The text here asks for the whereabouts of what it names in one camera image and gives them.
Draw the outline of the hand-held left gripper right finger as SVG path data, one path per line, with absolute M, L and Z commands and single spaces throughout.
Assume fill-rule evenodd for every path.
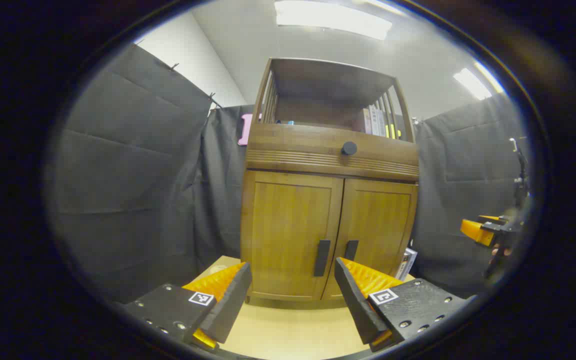
M 444 323 L 469 302 L 425 279 L 398 280 L 343 257 L 334 260 L 334 278 L 362 343 L 373 353 Z

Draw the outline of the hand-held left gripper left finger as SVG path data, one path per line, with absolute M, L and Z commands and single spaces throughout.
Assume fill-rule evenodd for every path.
M 177 344 L 215 351 L 230 335 L 251 284 L 250 265 L 241 262 L 186 285 L 160 285 L 123 310 Z

